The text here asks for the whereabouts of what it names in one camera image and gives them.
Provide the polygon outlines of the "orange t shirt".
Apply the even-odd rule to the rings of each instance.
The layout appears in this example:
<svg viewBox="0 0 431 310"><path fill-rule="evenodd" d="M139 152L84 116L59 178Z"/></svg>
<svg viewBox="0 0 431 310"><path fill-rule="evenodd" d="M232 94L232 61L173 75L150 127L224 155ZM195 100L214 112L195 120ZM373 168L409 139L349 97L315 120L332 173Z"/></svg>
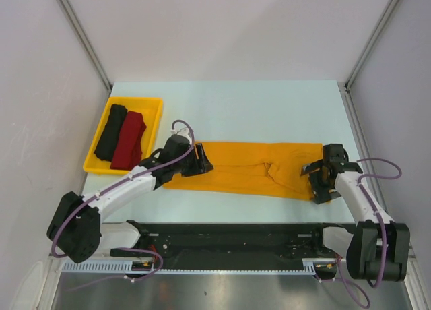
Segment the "orange t shirt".
<svg viewBox="0 0 431 310"><path fill-rule="evenodd" d="M323 157L322 144L202 142L213 170L175 175L165 189L264 195L310 201L312 189L302 167Z"/></svg>

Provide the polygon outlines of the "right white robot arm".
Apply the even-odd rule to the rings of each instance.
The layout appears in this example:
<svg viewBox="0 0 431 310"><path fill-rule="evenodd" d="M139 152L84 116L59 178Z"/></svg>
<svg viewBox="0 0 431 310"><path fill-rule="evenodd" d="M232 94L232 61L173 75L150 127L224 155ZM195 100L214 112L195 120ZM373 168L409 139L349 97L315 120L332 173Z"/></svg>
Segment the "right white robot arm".
<svg viewBox="0 0 431 310"><path fill-rule="evenodd" d="M308 176L312 200L323 204L341 198L356 224L353 232L337 225L328 226L310 242L312 252L326 257L334 251L347 263L353 279L366 280L373 287L383 281L405 279L410 231L397 223L380 206L364 180L358 162L351 162L342 144L323 146L321 159L302 167Z"/></svg>

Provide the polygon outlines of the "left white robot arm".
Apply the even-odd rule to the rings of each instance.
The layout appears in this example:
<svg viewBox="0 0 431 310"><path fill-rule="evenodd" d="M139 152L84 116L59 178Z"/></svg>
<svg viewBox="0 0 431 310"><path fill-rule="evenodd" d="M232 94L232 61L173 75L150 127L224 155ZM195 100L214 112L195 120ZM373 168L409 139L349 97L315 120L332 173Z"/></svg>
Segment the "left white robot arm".
<svg viewBox="0 0 431 310"><path fill-rule="evenodd" d="M153 192L176 174L202 175L213 170L203 144L182 135L171 135L163 148L143 159L125 176L87 195L66 193L48 226L51 255L81 263L100 246L103 221L140 195Z"/></svg>

